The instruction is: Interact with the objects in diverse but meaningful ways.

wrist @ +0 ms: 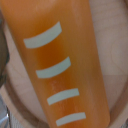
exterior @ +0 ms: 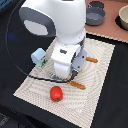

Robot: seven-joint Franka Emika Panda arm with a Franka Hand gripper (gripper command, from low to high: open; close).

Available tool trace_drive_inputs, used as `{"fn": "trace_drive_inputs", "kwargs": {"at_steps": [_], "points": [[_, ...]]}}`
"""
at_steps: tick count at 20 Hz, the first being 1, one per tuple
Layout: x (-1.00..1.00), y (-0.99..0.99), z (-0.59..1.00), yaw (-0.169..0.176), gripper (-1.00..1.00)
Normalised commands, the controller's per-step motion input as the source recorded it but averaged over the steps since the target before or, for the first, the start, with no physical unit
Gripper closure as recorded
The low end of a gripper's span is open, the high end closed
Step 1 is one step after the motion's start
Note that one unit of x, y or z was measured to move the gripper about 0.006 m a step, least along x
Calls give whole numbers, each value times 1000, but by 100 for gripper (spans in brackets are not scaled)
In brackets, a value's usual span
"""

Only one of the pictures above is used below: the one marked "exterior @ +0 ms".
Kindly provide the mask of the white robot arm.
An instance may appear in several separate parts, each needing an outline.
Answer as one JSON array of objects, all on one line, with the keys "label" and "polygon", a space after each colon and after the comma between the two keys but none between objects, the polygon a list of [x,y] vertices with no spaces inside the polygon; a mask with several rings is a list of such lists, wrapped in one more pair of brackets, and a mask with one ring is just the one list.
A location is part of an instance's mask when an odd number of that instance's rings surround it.
[{"label": "white robot arm", "polygon": [[19,15],[32,34],[56,37],[51,58],[56,75],[66,79],[85,39],[85,0],[26,0]]}]

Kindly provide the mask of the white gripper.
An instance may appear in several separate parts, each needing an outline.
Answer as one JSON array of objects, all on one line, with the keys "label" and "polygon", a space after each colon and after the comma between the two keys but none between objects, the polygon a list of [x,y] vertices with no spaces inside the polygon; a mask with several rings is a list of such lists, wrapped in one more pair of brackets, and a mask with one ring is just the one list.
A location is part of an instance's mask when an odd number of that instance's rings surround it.
[{"label": "white gripper", "polygon": [[87,52],[82,49],[72,62],[72,70],[80,72],[87,58]]}]

